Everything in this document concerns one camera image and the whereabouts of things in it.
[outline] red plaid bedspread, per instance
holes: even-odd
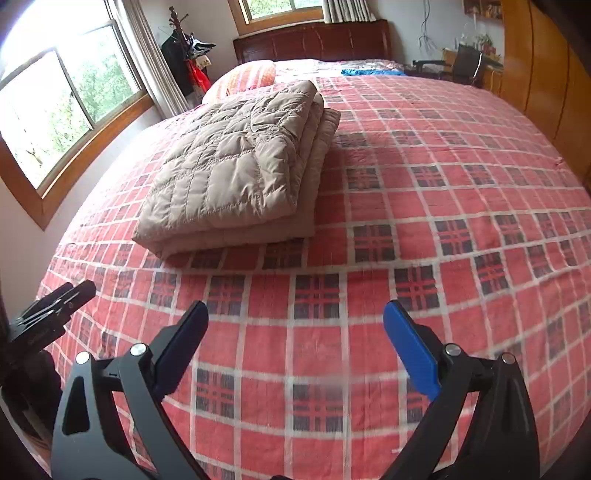
[[[377,478],[428,405],[382,326],[398,298],[443,342],[517,356],[547,465],[589,410],[587,193],[533,125],[488,92],[412,78],[318,82],[343,116],[316,236],[163,263],[130,239],[192,113],[148,129],[90,195],[43,280],[40,294],[84,278],[98,288],[50,348],[59,373],[81,350],[113,356],[149,342],[203,299],[209,331],[164,408],[212,478]],[[470,398],[443,464],[473,408]]]

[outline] blue gripper pad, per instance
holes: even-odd
[[[384,309],[384,327],[416,389],[435,400],[441,390],[437,361],[414,329],[413,320],[401,306],[389,302]]]

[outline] chair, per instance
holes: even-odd
[[[456,61],[449,65],[445,60],[413,60],[413,76],[436,78],[439,80],[451,80],[463,85],[480,86],[482,83],[481,73],[483,71],[484,55],[480,50],[466,45],[460,45],[457,49]],[[440,65],[451,67],[450,72],[424,72],[425,65]]]

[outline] window frame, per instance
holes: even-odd
[[[62,155],[48,175],[40,183],[38,188],[33,186],[24,171],[18,165],[0,132],[0,178],[2,178],[2,181],[18,203],[42,230],[47,228],[51,218],[53,218],[57,212],[62,201],[66,198],[69,191],[96,157],[98,157],[98,155],[127,126],[154,105],[154,102],[149,96],[139,72],[134,65],[132,56],[125,45],[119,25],[114,19],[108,3],[104,0],[103,3],[107,9],[109,20],[102,25],[98,25],[95,28],[80,33],[79,36],[103,28],[111,28],[115,40],[121,50],[121,56],[125,60],[139,91],[120,103],[117,108],[107,113],[100,119],[100,121],[95,122],[88,113],[86,106],[80,97],[80,93],[76,89],[76,86],[61,58],[58,46],[52,46],[37,53],[15,68],[0,81],[0,89],[2,89],[35,62],[42,59],[45,55],[54,52],[60,63],[65,79],[69,84],[70,90],[80,105],[87,123],[90,125],[88,132],[82,135],[82,137],[80,137]]]
[[[285,25],[318,21],[324,18],[322,7],[296,8],[294,0],[290,0],[291,11],[254,19],[247,0],[228,0],[228,4],[240,36]]]

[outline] white wall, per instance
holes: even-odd
[[[168,26],[171,2],[140,0],[140,3],[158,45],[162,45],[172,33]],[[185,33],[193,32],[199,40],[216,44],[207,55],[212,61],[207,68],[211,80],[215,81],[232,70],[238,64],[232,43],[238,31],[227,0],[174,0],[173,3],[179,18],[189,14],[182,23]]]
[[[418,45],[421,24],[424,19],[421,0],[368,0],[378,18],[385,18],[391,24],[394,58],[403,63],[413,60],[440,59],[441,51],[422,50]],[[473,17],[464,14],[462,0],[431,0],[431,16],[427,23],[428,34],[441,48],[453,48],[454,38],[462,33],[469,36],[488,33],[497,53],[505,52],[505,30],[497,20],[477,22],[477,33]]]
[[[45,231],[29,217],[0,179],[0,282],[9,317],[34,300],[70,221],[119,152],[139,132],[161,120],[152,107],[123,130],[84,172]]]

